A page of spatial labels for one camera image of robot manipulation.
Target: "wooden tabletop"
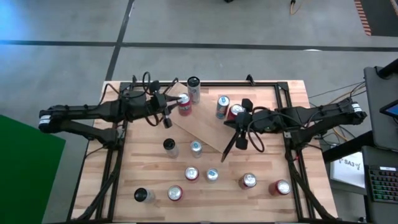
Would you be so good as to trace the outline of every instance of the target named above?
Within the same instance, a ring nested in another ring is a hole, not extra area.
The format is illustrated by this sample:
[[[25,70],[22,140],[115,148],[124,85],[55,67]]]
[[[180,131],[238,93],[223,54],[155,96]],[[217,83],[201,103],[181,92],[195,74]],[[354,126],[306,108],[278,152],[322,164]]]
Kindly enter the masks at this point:
[[[304,82],[301,80],[287,82],[293,106],[309,107]],[[107,83],[111,83],[116,89],[120,85],[120,82]],[[214,104],[218,96],[228,95],[231,105],[240,103],[242,98],[249,98],[254,106],[265,106],[272,110],[277,107],[275,92],[271,87],[202,87],[201,93],[211,98]],[[116,98],[117,94],[108,88],[104,100]],[[94,126],[103,129],[111,127],[111,124],[96,120]],[[176,159],[169,158],[165,153],[162,143],[166,138],[174,139],[180,149]],[[250,144],[246,151],[233,147],[227,159],[221,163],[221,153],[205,143],[201,158],[194,158],[190,153],[190,143],[197,138],[177,125],[165,129],[162,124],[157,127],[149,126],[144,119],[134,121],[128,125],[126,132],[113,221],[297,221],[293,193],[283,197],[273,197],[267,190],[269,184],[276,180],[285,179],[290,182],[282,135],[263,134],[261,139],[266,147],[264,153],[257,152]],[[99,147],[100,143],[91,142],[88,153]],[[303,150],[303,156],[311,190],[326,210],[337,216],[322,152],[308,147]],[[98,193],[105,158],[106,150],[102,149],[86,159],[72,217],[81,215]],[[197,183],[191,184],[185,179],[184,170],[187,166],[196,166],[199,169],[201,176]],[[214,184],[208,184],[203,176],[209,168],[216,168],[220,173],[220,178]],[[237,180],[247,172],[255,174],[258,183],[252,189],[241,190]],[[172,185],[182,187],[183,200],[172,202],[167,198],[167,189]],[[139,187],[153,190],[156,201],[150,204],[136,202],[134,192]],[[308,217],[305,197],[301,190],[300,198],[305,217]],[[108,210],[109,193],[106,199],[104,213]]]

